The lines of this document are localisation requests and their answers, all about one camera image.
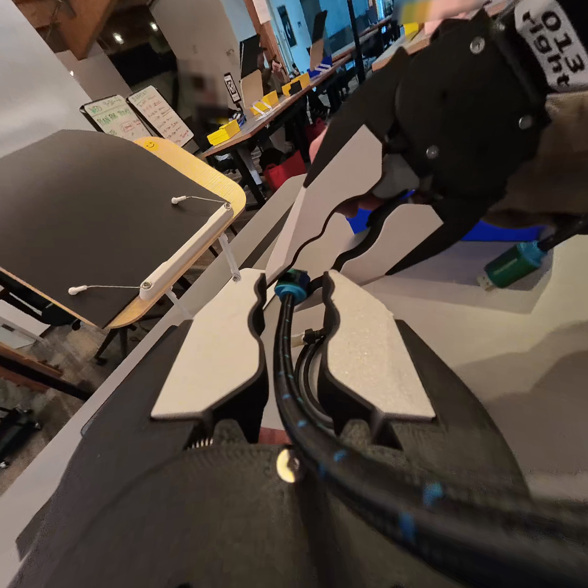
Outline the white adhesive wall mount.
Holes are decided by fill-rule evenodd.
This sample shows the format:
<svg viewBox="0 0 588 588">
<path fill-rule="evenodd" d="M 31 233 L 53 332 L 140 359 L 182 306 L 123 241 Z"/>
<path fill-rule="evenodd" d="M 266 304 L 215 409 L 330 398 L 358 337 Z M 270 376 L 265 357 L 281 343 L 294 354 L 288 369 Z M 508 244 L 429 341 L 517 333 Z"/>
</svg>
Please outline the white adhesive wall mount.
<svg viewBox="0 0 588 588">
<path fill-rule="evenodd" d="M 229 243 L 228 237 L 225 232 L 222 232 L 219 237 L 218 241 L 221 245 L 221 248 L 224 252 L 224 259 L 227 261 L 229 268 L 231 270 L 231 280 L 233 283 L 239 283 L 241 281 L 241 274 L 238 268 L 238 264 L 236 263 L 235 257 L 231 250 L 231 244 Z M 179 309 L 182 319 L 191 320 L 194 316 L 188 308 L 185 306 L 183 302 L 181 302 L 177 296 L 173 293 L 173 289 L 169 288 L 166 292 L 166 296 L 172 301 L 172 304 Z"/>
</svg>

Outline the black metal frame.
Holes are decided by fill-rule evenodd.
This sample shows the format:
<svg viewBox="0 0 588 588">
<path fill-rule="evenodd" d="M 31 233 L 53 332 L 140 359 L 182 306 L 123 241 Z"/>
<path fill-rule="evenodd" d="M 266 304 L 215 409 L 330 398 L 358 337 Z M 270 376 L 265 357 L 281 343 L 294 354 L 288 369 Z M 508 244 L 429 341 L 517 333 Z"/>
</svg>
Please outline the black metal frame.
<svg viewBox="0 0 588 588">
<path fill-rule="evenodd" d="M 13 456 L 41 429 L 33 409 L 1 406 L 1 470 L 11 465 Z"/>
</svg>

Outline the whiteboard with handwriting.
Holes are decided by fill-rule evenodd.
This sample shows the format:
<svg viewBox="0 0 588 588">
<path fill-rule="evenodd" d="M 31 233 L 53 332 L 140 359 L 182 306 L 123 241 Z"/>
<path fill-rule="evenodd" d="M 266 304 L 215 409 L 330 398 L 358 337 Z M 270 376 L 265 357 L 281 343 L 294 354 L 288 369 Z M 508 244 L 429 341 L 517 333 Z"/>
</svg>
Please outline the whiteboard with handwriting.
<svg viewBox="0 0 588 588">
<path fill-rule="evenodd" d="M 181 148 L 193 140 L 193 132 L 153 85 L 132 93 L 126 101 L 158 136 Z"/>
<path fill-rule="evenodd" d="M 151 136 L 143 120 L 121 95 L 88 102 L 79 111 L 98 131 L 105 134 L 129 141 Z"/>
</svg>

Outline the person's right forearm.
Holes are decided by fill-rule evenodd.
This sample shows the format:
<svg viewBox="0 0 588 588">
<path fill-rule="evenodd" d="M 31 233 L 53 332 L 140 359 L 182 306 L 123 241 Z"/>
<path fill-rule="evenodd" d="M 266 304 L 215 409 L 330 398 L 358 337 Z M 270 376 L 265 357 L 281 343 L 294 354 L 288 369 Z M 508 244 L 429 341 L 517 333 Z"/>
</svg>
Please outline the person's right forearm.
<svg viewBox="0 0 588 588">
<path fill-rule="evenodd" d="M 490 225 L 558 228 L 587 214 L 587 90 L 546 99 L 551 122 L 536 156 L 506 185 L 504 197 L 482 217 Z"/>
</svg>

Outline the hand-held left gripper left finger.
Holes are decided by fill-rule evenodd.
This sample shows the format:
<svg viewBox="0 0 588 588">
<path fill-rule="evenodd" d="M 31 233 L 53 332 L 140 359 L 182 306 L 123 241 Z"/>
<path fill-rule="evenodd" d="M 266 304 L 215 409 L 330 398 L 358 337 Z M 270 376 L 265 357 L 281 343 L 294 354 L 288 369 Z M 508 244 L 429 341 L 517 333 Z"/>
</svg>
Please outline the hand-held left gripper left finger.
<svg viewBox="0 0 588 588">
<path fill-rule="evenodd" d="M 220 421 L 234 420 L 249 443 L 258 443 L 269 399 L 261 340 L 266 289 L 263 270 L 243 269 L 195 314 L 151 419 L 192 420 L 206 437 Z"/>
</svg>

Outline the wooden bench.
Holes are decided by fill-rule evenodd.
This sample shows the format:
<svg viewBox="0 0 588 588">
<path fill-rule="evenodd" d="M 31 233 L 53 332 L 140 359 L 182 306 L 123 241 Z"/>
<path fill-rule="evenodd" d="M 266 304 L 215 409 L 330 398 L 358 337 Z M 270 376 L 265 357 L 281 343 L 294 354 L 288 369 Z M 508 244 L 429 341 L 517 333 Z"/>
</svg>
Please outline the wooden bench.
<svg viewBox="0 0 588 588">
<path fill-rule="evenodd" d="M 35 392 L 56 390 L 81 401 L 87 401 L 95 391 L 88 382 L 74 385 L 63 379 L 59 369 L 25 356 L 3 343 L 1 343 L 1 378 Z"/>
</svg>

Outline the wooden column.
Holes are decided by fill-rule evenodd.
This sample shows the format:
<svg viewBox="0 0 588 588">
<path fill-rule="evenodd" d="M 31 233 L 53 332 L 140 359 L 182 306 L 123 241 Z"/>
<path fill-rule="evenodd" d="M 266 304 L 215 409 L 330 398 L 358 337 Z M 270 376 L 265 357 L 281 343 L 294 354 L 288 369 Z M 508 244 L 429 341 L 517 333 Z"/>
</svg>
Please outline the wooden column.
<svg viewBox="0 0 588 588">
<path fill-rule="evenodd" d="M 260 36 L 261 47 L 267 61 L 269 62 L 270 58 L 276 58 L 278 63 L 284 65 L 283 55 L 272 26 L 269 1 L 245 1 L 245 5 L 254 30 Z"/>
</svg>

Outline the long wooden desk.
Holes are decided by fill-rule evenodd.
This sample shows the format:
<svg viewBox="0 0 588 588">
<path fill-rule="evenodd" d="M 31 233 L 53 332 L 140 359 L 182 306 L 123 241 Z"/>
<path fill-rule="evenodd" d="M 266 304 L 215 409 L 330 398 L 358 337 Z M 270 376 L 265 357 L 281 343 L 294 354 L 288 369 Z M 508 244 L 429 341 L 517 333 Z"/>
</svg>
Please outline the long wooden desk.
<svg viewBox="0 0 588 588">
<path fill-rule="evenodd" d="M 331 69 L 314 77 L 304 89 L 301 89 L 290 97 L 282 96 L 272 110 L 262 113 L 257 118 L 253 117 L 247 120 L 238 134 L 198 155 L 201 159 L 206 160 L 209 165 L 213 165 L 211 161 L 213 156 L 230 154 L 233 163 L 239 170 L 241 179 L 254 197 L 254 202 L 246 202 L 246 211 L 259 210 L 265 204 L 266 198 L 254 180 L 249 168 L 246 166 L 240 150 L 245 149 L 247 143 L 251 141 L 259 144 L 261 140 L 268 138 L 287 121 L 297 117 L 302 112 L 303 97 L 309 92 L 314 91 L 315 88 L 325 85 L 337 70 L 348 63 L 350 59 L 350 54 L 338 59 L 333 63 Z"/>
</svg>

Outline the person's right hand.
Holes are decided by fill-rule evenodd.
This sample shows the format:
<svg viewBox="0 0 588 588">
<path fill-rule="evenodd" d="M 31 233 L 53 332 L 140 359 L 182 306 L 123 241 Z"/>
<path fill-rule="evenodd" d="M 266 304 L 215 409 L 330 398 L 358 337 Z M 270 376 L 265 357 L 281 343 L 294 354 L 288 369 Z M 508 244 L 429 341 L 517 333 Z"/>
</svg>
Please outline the person's right hand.
<svg viewBox="0 0 588 588">
<path fill-rule="evenodd" d="M 314 159 L 317 156 L 319 148 L 325 138 L 326 132 L 328 129 L 328 125 L 325 125 L 325 128 L 322 130 L 320 135 L 318 135 L 310 144 L 309 147 L 309 157 L 311 163 L 313 163 Z M 359 209 L 373 211 L 381 207 L 385 204 L 384 199 L 378 198 L 373 193 L 367 193 L 362 197 L 358 197 L 355 199 L 351 199 L 345 202 L 342 202 L 336 209 L 336 213 L 342 214 L 344 217 L 353 218 L 356 217 Z"/>
</svg>

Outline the black pole stand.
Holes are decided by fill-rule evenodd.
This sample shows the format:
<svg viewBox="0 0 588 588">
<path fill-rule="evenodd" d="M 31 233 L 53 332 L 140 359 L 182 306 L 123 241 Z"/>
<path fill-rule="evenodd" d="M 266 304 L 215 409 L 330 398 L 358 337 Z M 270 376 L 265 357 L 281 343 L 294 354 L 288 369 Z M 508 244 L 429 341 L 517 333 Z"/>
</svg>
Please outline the black pole stand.
<svg viewBox="0 0 588 588">
<path fill-rule="evenodd" d="M 350 18 L 350 27 L 353 38 L 353 55 L 355 58 L 355 70 L 358 84 L 363 84 L 366 79 L 364 69 L 364 59 L 361 50 L 360 34 L 358 19 L 362 19 L 363 15 L 369 9 L 369 1 L 347 1 L 347 7 Z"/>
</svg>

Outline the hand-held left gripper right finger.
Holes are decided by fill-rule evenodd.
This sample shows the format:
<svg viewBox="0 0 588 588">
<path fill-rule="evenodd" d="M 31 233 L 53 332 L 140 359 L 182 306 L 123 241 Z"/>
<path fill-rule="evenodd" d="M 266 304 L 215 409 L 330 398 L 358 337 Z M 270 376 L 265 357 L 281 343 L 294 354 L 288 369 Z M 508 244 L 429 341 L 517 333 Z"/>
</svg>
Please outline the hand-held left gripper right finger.
<svg viewBox="0 0 588 588">
<path fill-rule="evenodd" d="M 324 274 L 322 296 L 318 398 L 334 431 L 350 420 L 366 421 L 372 436 L 393 421 L 432 422 L 435 410 L 393 313 L 335 270 Z"/>
</svg>

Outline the black office chair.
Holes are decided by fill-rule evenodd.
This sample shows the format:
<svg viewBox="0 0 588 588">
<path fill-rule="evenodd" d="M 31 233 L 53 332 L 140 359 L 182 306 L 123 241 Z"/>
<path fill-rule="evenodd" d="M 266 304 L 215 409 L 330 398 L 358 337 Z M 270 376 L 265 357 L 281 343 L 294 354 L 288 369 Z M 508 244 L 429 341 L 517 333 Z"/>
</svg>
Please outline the black office chair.
<svg viewBox="0 0 588 588">
<path fill-rule="evenodd" d="M 4 272 L 1 272 L 1 300 L 4 300 L 16 309 L 49 327 L 67 326 L 72 331 L 77 331 L 82 326 L 82 321 L 79 318 L 76 318 L 60 306 L 50 302 Z M 135 325 L 111 329 L 93 357 L 95 363 L 98 366 L 103 366 L 107 363 L 104 352 L 117 337 L 120 341 L 122 357 L 125 358 L 128 354 L 128 333 L 134 332 L 136 329 L 137 327 Z"/>
</svg>

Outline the blue plastic bin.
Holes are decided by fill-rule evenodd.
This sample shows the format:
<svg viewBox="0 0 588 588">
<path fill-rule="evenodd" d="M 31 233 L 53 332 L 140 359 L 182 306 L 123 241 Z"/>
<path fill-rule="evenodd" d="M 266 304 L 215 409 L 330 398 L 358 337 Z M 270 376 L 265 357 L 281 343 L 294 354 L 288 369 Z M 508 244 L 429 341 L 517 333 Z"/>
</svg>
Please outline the blue plastic bin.
<svg viewBox="0 0 588 588">
<path fill-rule="evenodd" d="M 356 217 L 347 218 L 354 234 L 367 229 L 371 211 L 359 209 Z M 548 231 L 545 223 L 522 228 L 502 228 L 480 220 L 462 237 L 464 242 L 526 242 L 539 240 Z"/>
</svg>

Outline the wooden board with black sheet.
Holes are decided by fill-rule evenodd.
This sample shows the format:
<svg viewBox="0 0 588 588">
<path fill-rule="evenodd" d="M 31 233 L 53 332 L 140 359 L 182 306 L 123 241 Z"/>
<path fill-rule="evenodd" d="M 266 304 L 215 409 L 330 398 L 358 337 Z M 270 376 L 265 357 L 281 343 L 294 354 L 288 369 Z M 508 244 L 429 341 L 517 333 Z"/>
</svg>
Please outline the wooden board with black sheet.
<svg viewBox="0 0 588 588">
<path fill-rule="evenodd" d="M 1 158 L 1 276 L 85 323 L 135 323 L 245 210 L 165 139 L 59 130 Z"/>
</svg>

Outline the tan board on stand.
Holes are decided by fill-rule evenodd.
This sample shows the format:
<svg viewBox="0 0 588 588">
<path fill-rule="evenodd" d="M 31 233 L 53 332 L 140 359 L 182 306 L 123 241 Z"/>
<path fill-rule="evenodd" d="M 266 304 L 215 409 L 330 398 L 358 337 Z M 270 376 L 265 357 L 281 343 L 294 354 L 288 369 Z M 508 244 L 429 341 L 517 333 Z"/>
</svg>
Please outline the tan board on stand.
<svg viewBox="0 0 588 588">
<path fill-rule="evenodd" d="M 244 107 L 254 116 L 266 117 L 272 110 L 262 111 L 258 108 L 259 101 L 265 96 L 262 85 L 262 71 L 269 63 L 261 47 L 258 34 L 250 36 L 239 44 L 240 56 L 240 89 Z"/>
<path fill-rule="evenodd" d="M 312 45 L 310 48 L 310 70 L 313 71 L 322 62 L 324 57 L 325 46 L 325 22 L 327 19 L 327 10 L 320 11 L 316 14 L 312 29 Z"/>
</svg>

